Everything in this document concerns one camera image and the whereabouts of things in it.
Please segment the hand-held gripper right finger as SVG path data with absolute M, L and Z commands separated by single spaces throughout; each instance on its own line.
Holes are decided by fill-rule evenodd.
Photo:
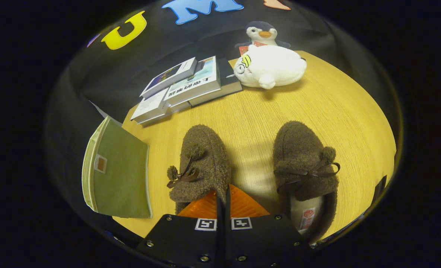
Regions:
M 312 248 L 284 214 L 232 217 L 232 186 L 226 192 L 225 267 L 295 268 Z

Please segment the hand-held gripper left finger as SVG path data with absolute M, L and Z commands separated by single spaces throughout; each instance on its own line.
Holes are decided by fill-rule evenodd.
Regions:
M 161 268 L 220 268 L 222 234 L 218 218 L 164 214 L 136 252 Z

